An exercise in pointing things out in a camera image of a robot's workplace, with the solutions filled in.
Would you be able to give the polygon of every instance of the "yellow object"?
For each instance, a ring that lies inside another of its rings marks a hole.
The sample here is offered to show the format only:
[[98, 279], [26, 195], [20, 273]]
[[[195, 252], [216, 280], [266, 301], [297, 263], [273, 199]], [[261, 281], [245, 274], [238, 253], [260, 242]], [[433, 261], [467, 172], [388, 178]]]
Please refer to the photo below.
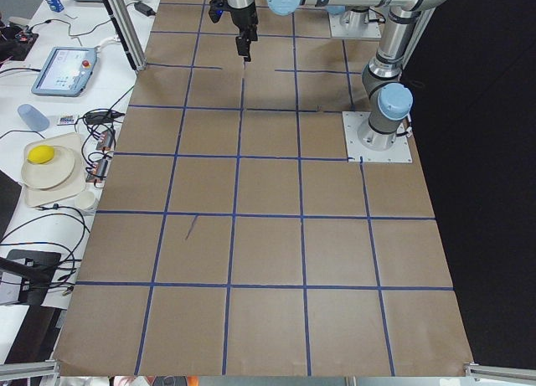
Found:
[[34, 147], [28, 152], [28, 161], [33, 164], [45, 164], [54, 158], [54, 148], [48, 145]]

